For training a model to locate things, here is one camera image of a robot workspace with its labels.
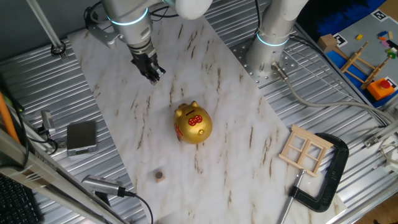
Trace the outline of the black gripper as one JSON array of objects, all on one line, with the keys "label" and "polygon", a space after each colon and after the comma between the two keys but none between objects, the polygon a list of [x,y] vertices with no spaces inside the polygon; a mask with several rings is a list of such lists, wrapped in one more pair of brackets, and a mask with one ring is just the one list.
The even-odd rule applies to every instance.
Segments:
[{"label": "black gripper", "polygon": [[132,63],[141,73],[145,73],[146,78],[152,85],[155,85],[159,81],[159,75],[163,75],[165,70],[157,63],[157,53],[153,45],[145,47],[130,45],[129,50],[133,57]]}]

